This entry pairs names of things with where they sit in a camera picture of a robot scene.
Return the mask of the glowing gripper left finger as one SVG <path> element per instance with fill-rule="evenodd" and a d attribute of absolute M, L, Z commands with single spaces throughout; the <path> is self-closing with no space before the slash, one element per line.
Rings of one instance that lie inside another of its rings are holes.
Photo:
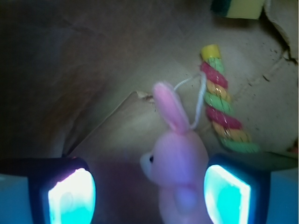
<path fill-rule="evenodd" d="M 81 158 L 0 161 L 2 224 L 89 224 L 95 204 L 95 181 Z"/>

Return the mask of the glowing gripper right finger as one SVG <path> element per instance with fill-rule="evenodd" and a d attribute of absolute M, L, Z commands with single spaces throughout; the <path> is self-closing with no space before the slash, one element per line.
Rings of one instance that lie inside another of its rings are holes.
<path fill-rule="evenodd" d="M 204 179 L 214 224 L 297 224 L 299 156 L 295 153 L 216 154 Z"/>

